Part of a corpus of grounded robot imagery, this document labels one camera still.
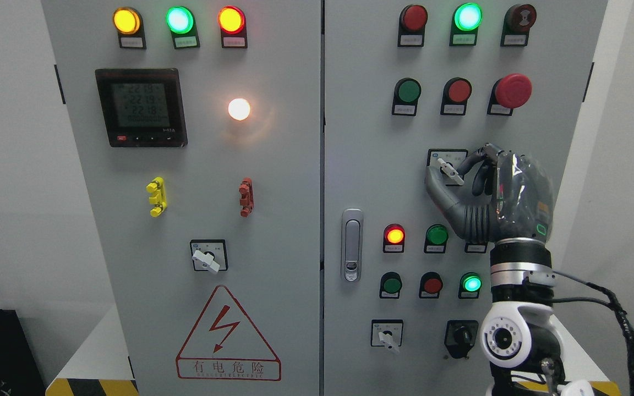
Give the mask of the gray robotic hand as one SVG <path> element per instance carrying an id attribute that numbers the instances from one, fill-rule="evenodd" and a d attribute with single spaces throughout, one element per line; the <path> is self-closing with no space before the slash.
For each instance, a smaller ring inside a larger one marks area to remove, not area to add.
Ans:
<path id="1" fill-rule="evenodd" d="M 487 205 L 466 205 L 447 187 L 473 166 L 480 167 L 472 194 L 491 196 Z M 425 188 L 453 232 L 471 244 L 528 238 L 546 243 L 553 230 L 554 193 L 551 179 L 533 158 L 486 143 L 468 155 L 458 168 L 433 161 L 427 167 Z"/>

